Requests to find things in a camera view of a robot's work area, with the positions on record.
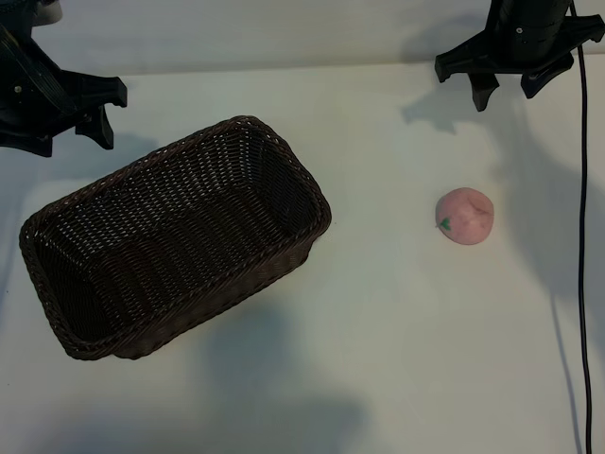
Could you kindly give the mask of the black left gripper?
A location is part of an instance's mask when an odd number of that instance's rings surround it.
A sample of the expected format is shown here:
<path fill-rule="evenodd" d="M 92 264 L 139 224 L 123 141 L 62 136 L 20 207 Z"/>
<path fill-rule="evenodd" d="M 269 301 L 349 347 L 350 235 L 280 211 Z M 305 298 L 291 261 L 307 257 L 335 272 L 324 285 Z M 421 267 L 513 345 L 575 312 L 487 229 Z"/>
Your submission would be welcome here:
<path fill-rule="evenodd" d="M 107 104 L 128 105 L 121 79 L 62 70 L 31 38 L 1 27 L 2 147 L 51 157 L 52 138 L 74 128 L 76 135 L 113 149 Z"/>

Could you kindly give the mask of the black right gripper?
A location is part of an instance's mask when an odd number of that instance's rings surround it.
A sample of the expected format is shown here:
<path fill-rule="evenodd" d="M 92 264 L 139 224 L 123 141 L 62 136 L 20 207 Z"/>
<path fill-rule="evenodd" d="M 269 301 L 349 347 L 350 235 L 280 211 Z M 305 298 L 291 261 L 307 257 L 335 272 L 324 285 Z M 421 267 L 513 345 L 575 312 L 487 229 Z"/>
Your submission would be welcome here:
<path fill-rule="evenodd" d="M 454 74 L 471 74 L 473 102 L 483 112 L 499 87 L 495 74 L 524 74 L 521 88 L 532 99 L 573 66 L 574 49 L 587 41 L 598 43 L 603 36 L 604 21 L 598 15 L 566 16 L 554 26 L 516 26 L 503 33 L 486 28 L 437 56 L 435 71 L 441 82 Z"/>

